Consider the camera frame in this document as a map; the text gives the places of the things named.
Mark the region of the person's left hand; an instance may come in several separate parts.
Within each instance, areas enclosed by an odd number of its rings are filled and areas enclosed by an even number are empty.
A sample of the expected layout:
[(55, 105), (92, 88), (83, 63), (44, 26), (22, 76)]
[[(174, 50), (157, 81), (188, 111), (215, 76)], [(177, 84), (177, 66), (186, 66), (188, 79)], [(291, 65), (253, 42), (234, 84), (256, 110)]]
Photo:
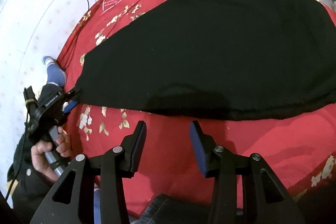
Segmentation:
[(31, 148), (31, 160), (34, 169), (50, 182), (55, 182), (58, 175), (49, 162), (52, 151), (56, 151), (63, 158), (73, 158), (74, 153), (70, 136), (62, 127), (58, 127), (58, 136), (55, 143), (40, 140)]

